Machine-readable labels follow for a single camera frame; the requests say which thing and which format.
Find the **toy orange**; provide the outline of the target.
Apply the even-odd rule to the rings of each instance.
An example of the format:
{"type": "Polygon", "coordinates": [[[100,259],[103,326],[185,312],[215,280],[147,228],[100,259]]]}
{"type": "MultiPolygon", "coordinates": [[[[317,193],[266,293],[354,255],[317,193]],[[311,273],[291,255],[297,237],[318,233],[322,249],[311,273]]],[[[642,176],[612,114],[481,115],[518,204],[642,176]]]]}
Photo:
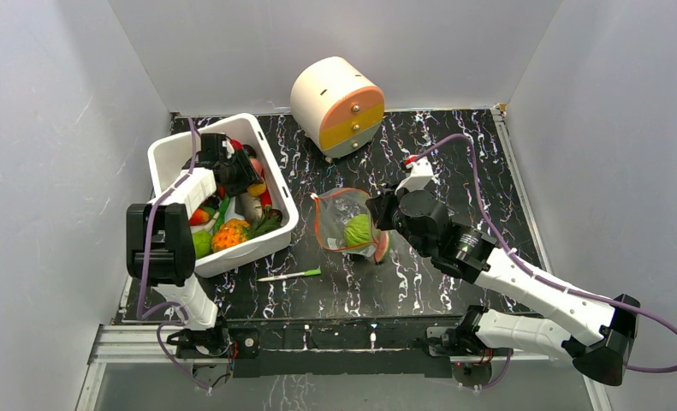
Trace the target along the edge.
{"type": "Polygon", "coordinates": [[[266,190],[267,190],[267,185],[266,185],[265,181],[253,183],[246,189],[246,191],[252,197],[256,197],[256,198],[260,197],[266,190]]]}

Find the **toy watermelon slice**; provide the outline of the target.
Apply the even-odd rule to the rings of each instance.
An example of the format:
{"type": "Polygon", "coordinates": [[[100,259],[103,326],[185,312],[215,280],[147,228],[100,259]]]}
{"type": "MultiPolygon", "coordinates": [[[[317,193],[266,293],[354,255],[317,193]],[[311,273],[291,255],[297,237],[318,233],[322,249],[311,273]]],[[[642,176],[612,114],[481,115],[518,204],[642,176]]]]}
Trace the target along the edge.
{"type": "Polygon", "coordinates": [[[372,258],[376,264],[385,261],[391,247],[391,235],[388,231],[377,230],[371,245],[373,246],[372,258]]]}

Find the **green toy cabbage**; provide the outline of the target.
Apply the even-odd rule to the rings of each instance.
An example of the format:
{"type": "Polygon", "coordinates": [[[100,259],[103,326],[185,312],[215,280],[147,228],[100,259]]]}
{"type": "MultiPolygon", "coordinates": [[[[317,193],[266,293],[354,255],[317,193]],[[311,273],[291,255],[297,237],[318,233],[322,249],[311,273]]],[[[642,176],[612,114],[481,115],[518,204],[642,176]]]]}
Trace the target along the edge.
{"type": "Polygon", "coordinates": [[[367,214],[352,217],[343,230],[343,239],[347,247],[359,247],[373,242],[371,220],[367,214]]]}

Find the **clear zip top bag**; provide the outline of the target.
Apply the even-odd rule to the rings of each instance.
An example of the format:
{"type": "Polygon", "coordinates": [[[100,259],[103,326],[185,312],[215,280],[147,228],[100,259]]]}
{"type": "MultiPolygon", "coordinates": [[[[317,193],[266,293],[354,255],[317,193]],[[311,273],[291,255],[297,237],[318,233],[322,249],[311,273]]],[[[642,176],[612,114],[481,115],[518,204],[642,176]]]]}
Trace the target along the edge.
{"type": "Polygon", "coordinates": [[[322,194],[310,194],[316,206],[314,228],[321,248],[344,254],[356,254],[372,259],[373,246],[347,247],[343,239],[345,224],[356,215],[367,214],[371,220],[373,238],[377,229],[366,207],[369,194],[357,188],[332,188],[322,194]]]}

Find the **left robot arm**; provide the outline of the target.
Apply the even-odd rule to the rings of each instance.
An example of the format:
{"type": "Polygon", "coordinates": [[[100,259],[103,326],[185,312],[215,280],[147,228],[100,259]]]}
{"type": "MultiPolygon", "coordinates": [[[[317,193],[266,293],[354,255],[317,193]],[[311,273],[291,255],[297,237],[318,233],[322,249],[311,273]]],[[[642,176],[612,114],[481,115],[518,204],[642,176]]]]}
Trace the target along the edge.
{"type": "Polygon", "coordinates": [[[216,304],[194,273],[198,257],[189,220],[220,185],[227,193],[237,194],[255,182],[258,174],[226,134],[194,131],[191,142],[191,157],[175,181],[150,202],[128,207],[127,270],[140,282],[139,319],[159,311],[159,307],[145,306],[145,292],[155,289],[182,328],[168,336],[169,345],[196,355],[224,356],[232,344],[231,335],[219,322],[216,304]]]}

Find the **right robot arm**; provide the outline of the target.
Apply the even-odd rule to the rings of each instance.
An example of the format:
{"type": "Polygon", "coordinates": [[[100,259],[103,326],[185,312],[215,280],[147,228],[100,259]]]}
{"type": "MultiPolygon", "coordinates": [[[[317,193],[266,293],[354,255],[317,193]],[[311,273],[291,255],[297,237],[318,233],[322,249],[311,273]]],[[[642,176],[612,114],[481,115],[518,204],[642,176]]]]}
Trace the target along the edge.
{"type": "Polygon", "coordinates": [[[494,237],[472,228],[425,190],[388,191],[366,201],[377,229],[394,230],[441,273],[490,289],[530,308],[521,317],[472,307],[457,327],[459,347],[468,354],[485,348],[513,348],[570,361],[598,383],[621,385],[638,332],[640,303],[621,294],[610,300],[577,295],[577,289],[506,255],[494,237]]]}

